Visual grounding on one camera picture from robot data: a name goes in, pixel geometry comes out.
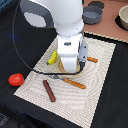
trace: dark surface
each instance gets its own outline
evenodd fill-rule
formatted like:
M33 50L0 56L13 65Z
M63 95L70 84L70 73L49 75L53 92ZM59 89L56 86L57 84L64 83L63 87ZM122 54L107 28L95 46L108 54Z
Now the dark surface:
M90 5L92 5L92 6L97 6L97 7L101 8L101 9L104 8L104 3L101 2L101 1L92 1L92 2L90 2L90 3L88 4L88 6L90 6Z
M12 7L0 15L0 104L31 115L54 128L79 128L13 95L18 87L10 86L8 77L14 73L22 73L26 78L30 72L18 58L12 43L14 9ZM116 44L91 128L128 128L128 44L89 34L85 36ZM55 37L54 29L34 28L18 11L15 25L16 44L21 56L31 67L34 67Z

